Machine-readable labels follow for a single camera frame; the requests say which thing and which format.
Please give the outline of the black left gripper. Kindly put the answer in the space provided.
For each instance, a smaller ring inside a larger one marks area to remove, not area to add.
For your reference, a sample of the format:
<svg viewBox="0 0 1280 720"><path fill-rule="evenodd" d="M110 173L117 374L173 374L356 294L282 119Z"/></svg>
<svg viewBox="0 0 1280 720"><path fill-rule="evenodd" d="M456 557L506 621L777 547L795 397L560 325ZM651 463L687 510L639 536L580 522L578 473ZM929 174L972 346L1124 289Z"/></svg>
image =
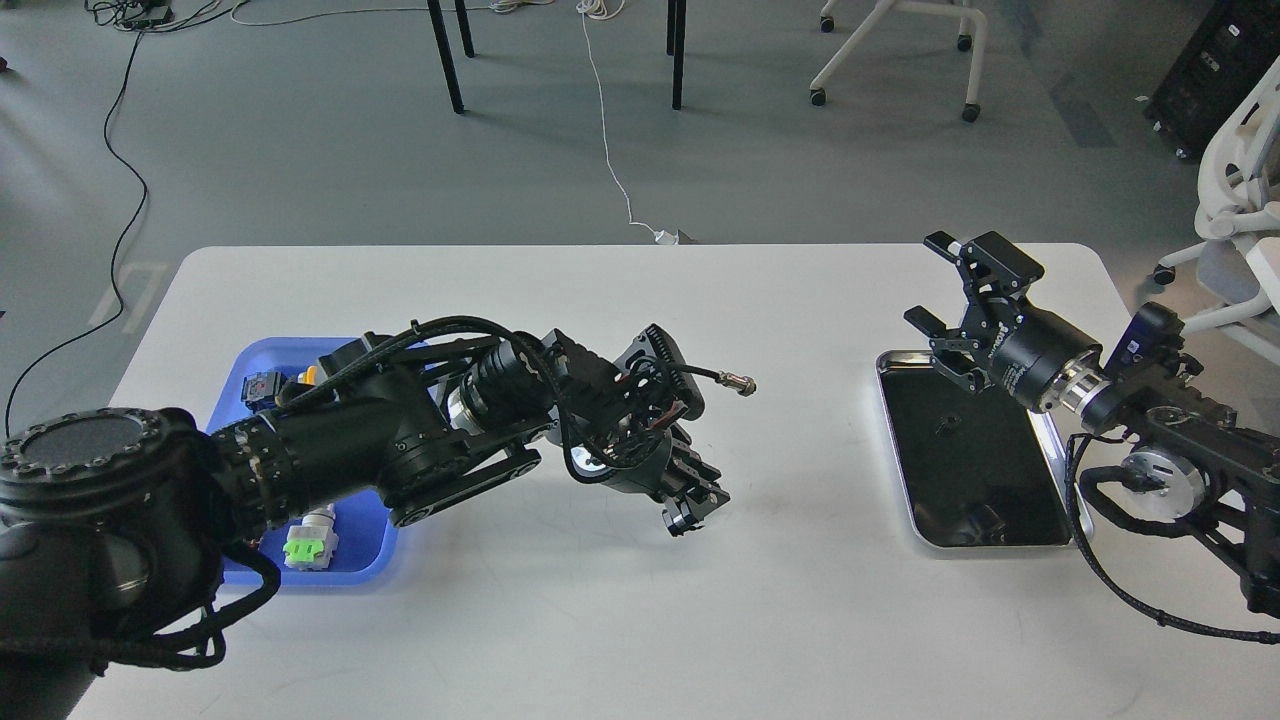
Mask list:
<svg viewBox="0 0 1280 720"><path fill-rule="evenodd" d="M698 530L712 512L731 501L730 493L719 487L721 470L701 459L686 430L667 430L634 468L608 468L581 446L571 448L570 459L584 483L602 483L618 492L663 501L662 516L672 537Z"/></svg>

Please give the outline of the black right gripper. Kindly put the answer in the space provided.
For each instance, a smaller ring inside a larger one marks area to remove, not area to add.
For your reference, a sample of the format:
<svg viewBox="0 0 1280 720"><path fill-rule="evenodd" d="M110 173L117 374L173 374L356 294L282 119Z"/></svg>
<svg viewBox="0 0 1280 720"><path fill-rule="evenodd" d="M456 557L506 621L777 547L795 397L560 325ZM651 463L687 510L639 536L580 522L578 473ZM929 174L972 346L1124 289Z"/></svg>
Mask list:
<svg viewBox="0 0 1280 720"><path fill-rule="evenodd" d="M904 319L927 337L931 366L961 389L977 395L996 384L1042 413L1062 369L1100 354L1094 338L1027 301L1044 268L1001 234L961 242L936 231L924 245L956 268L966 310L959 328L948 329L923 306L908 309Z"/></svg>

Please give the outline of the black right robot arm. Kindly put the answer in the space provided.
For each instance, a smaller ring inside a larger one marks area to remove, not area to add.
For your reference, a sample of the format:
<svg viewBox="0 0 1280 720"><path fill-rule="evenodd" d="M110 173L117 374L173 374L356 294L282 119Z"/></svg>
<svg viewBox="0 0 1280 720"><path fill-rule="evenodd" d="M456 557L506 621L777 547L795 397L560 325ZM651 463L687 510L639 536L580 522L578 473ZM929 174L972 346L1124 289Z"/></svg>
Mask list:
<svg viewBox="0 0 1280 720"><path fill-rule="evenodd" d="M1160 626L1276 644L1274 632L1211 626L1138 600L1105 571L1080 521L1089 505L1138 536L1190 537L1238 577L1249 611L1277 615L1277 438L1239 427L1233 407L1192 384L1203 368L1184 350L1176 313L1143 305L1102 363L1100 342L1028 299L1044 268L1000 233L936 231L923 243L956 269L966 299L956 328L922 306L905 311L931 368L970 395L1000 389L1027 411L1079 418L1065 506L1091 570Z"/></svg>

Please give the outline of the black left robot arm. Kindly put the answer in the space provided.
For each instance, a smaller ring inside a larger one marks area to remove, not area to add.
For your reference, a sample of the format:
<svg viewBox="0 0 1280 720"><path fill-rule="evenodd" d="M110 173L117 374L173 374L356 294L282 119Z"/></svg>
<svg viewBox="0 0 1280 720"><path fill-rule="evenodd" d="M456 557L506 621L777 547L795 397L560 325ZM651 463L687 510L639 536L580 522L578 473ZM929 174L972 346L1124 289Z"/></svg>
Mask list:
<svg viewBox="0 0 1280 720"><path fill-rule="evenodd" d="M64 719L110 665L224 660L225 629L280 588L253 547L364 489L407 527L531 471L532 443L570 475L644 495L673 536L726 505L685 421L700 377L658 325L607 360L476 316L367 333L287 380L273 407L205 433L183 409L101 407L3 443L3 716Z"/></svg>

